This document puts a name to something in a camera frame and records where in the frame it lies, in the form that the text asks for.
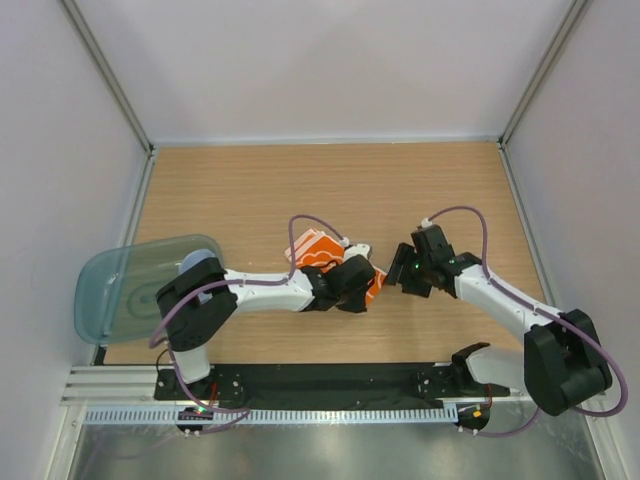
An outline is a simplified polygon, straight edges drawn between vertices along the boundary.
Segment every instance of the gray floor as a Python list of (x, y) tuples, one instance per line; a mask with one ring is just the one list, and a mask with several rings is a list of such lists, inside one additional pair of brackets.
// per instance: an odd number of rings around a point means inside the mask
[[(495, 404), (491, 430), (526, 421), (519, 403)], [(507, 439), (473, 438), (452, 425), (238, 427), (203, 438), (175, 427), (84, 427), (74, 480), (603, 479), (583, 417), (542, 416)], [(111, 455), (137, 455), (116, 460)]]

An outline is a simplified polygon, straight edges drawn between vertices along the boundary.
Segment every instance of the white back panel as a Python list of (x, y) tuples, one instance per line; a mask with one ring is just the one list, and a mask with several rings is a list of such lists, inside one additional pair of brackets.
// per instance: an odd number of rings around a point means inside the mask
[(43, 478), (72, 364), (76, 280), (118, 245), (144, 154), (61, 8), (0, 15), (0, 477)]
[(570, 0), (79, 0), (156, 142), (502, 133)]
[(630, 383), (612, 421), (629, 478), (640, 478), (639, 21), (637, 0), (594, 2), (510, 146), (560, 306), (592, 316)]

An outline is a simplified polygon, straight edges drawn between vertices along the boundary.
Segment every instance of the clear green plastic container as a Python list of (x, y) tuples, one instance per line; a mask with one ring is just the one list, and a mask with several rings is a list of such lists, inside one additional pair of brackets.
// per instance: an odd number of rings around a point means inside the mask
[(178, 276), (184, 258), (200, 249), (222, 261), (220, 247), (205, 235), (189, 235), (100, 253), (78, 277), (76, 332), (94, 345), (146, 338), (160, 323), (156, 292)]

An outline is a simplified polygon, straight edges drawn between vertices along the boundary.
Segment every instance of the orange cloth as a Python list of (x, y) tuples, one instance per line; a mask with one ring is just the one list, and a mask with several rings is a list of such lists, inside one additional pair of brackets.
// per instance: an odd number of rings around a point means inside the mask
[[(337, 264), (343, 262), (344, 248), (333, 237), (314, 228), (310, 228), (300, 235), (294, 243), (294, 248), (296, 252), (296, 267), (298, 268), (304, 266), (322, 267), (323, 271), (327, 271), (333, 266), (330, 262), (336, 262)], [(290, 248), (285, 250), (284, 256), (291, 261)], [(374, 268), (376, 270), (376, 278), (367, 291), (367, 306), (369, 306), (373, 297), (380, 292), (382, 282), (387, 276), (386, 272), (375, 265)]]

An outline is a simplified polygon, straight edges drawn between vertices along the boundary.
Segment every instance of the wooden table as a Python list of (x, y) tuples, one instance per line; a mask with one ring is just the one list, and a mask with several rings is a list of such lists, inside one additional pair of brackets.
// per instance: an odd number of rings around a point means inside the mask
[[(221, 245), (241, 271), (284, 272), (287, 221), (310, 213), (373, 246), (387, 268), (420, 220), (456, 204), (489, 223), (493, 270), (533, 297), (542, 293), (498, 150), (493, 143), (166, 148), (159, 153), (137, 242), (192, 233)], [(458, 252), (480, 254), (470, 213), (439, 223)], [(297, 233), (310, 222), (301, 221)], [(233, 317), (209, 342), (212, 362), (446, 361), (475, 342), (517, 348), (479, 309), (443, 292), (423, 299), (387, 287), (369, 312), (263, 312)], [(105, 363), (153, 363), (145, 341), (109, 347)]]

